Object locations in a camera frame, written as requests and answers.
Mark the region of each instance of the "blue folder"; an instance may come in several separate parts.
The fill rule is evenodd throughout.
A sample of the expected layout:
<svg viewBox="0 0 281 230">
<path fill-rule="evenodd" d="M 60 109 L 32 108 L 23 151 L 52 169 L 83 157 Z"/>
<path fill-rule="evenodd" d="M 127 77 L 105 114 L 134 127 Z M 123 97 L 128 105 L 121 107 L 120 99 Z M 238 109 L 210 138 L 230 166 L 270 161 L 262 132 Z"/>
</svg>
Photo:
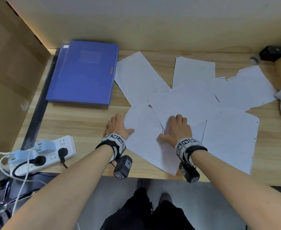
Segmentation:
<svg viewBox="0 0 281 230">
<path fill-rule="evenodd" d="M 66 47 L 61 48 L 46 99 L 50 102 L 109 105 L 119 46 L 70 41 Z"/>
</svg>

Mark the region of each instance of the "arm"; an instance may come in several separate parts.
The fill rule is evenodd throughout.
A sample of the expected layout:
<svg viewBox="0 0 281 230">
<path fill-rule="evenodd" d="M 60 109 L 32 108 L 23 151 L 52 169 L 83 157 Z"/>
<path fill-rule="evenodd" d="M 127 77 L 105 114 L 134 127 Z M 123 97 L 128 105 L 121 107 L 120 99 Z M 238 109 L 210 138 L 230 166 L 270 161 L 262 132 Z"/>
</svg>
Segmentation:
<svg viewBox="0 0 281 230">
<path fill-rule="evenodd" d="M 170 117 L 166 132 L 160 138 L 173 147 L 180 139 L 192 137 L 187 119 L 181 115 Z M 251 229 L 281 229 L 280 192 L 256 182 L 207 151 L 195 151 L 191 159 Z"/>
<path fill-rule="evenodd" d="M 117 133 L 127 139 L 133 132 L 125 129 L 117 114 L 106 125 L 104 135 Z M 102 145 L 64 170 L 33 195 L 3 230 L 74 229 L 112 155 L 112 147 Z"/>
</svg>

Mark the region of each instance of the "hand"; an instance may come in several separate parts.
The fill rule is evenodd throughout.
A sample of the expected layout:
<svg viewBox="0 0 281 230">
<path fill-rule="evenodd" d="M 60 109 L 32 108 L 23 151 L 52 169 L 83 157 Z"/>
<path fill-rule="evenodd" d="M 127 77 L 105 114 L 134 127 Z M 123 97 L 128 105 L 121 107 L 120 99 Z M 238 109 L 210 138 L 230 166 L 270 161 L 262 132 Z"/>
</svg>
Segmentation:
<svg viewBox="0 0 281 230">
<path fill-rule="evenodd" d="M 121 135 L 125 140 L 134 132 L 134 129 L 126 129 L 124 127 L 122 116 L 116 114 L 108 121 L 103 137 L 112 133 Z"/>
<path fill-rule="evenodd" d="M 179 140 L 192 137 L 192 130 L 187 125 L 187 118 L 182 118 L 181 115 L 177 115 L 177 117 L 170 116 L 165 134 L 160 134 L 158 137 L 165 140 L 170 146 L 175 147 Z"/>
</svg>

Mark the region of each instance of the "white cable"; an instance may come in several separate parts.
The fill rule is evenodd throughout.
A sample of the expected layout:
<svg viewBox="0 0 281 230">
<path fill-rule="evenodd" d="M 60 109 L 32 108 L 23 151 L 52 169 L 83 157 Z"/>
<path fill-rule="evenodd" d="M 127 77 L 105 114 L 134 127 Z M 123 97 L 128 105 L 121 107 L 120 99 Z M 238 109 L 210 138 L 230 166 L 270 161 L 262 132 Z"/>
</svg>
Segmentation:
<svg viewBox="0 0 281 230">
<path fill-rule="evenodd" d="M 14 204 L 14 208 L 12 209 L 12 216 L 15 214 L 16 207 L 17 207 L 17 203 L 18 203 L 19 198 L 20 198 L 20 195 L 21 195 L 21 191 L 22 191 L 22 189 L 23 189 L 23 187 L 24 187 L 24 185 L 25 185 L 25 182 L 26 182 L 27 177 L 28 177 L 28 173 L 29 173 L 29 171 L 30 171 L 30 155 L 31 155 L 31 152 L 32 152 L 32 151 L 29 151 L 29 152 L 28 152 L 28 156 L 27 156 L 27 172 L 26 172 L 24 181 L 23 181 L 23 183 L 22 183 L 22 186 L 21 186 L 21 188 L 20 188 L 20 190 L 19 190 L 19 193 L 18 193 L 18 195 L 17 195 L 16 201 L 15 201 L 15 204 Z"/>
<path fill-rule="evenodd" d="M 10 178 L 14 178 L 14 179 L 16 179 L 16 180 L 19 180 L 19 181 L 22 181 L 22 182 L 23 182 L 24 179 L 16 178 L 16 177 L 10 175 L 9 173 L 7 173 L 7 172 L 2 168 L 2 160 L 3 160 L 4 158 L 9 158 L 9 156 L 12 155 L 12 154 L 4 153 L 4 152 L 0 152 L 0 154 L 5 155 L 5 156 L 3 156 L 3 157 L 0 159 L 0 170 L 1 170 L 1 172 L 4 173 L 6 176 L 8 176 L 8 177 L 10 177 Z M 41 180 L 27 180 L 27 182 L 40 182 L 40 183 L 46 185 L 46 183 L 43 182 L 43 181 L 41 181 Z"/>
</svg>

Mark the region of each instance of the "white power strip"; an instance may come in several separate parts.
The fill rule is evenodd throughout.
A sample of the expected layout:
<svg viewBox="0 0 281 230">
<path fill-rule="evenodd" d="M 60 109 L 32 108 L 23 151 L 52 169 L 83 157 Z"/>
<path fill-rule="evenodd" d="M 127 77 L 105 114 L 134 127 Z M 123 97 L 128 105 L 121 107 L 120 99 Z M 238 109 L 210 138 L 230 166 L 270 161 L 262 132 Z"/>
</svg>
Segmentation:
<svg viewBox="0 0 281 230">
<path fill-rule="evenodd" d="M 34 153 L 34 157 L 38 156 L 38 155 L 43 155 L 46 157 L 46 163 L 43 166 L 35 166 L 33 164 L 30 164 L 30 171 L 29 173 L 35 172 L 37 170 L 41 170 L 45 167 L 48 167 L 50 165 L 53 165 L 57 162 L 60 162 L 59 156 L 58 156 L 58 150 L 60 148 L 67 148 L 68 149 L 68 155 L 65 156 L 65 159 L 73 157 L 77 154 L 77 151 L 75 149 L 75 144 L 74 144 L 74 140 L 72 136 L 66 135 L 64 137 L 58 138 L 53 140 L 53 142 L 55 142 L 56 145 L 56 151 L 48 153 L 48 154 L 37 154 Z M 9 169 L 10 169 L 10 174 L 12 175 L 12 171 L 14 170 L 14 168 L 19 165 L 20 162 L 16 162 L 16 163 L 10 163 L 9 164 Z M 27 164 L 24 164 L 22 166 L 20 166 L 17 170 L 16 170 L 16 175 L 17 176 L 23 176 L 27 173 Z"/>
</svg>

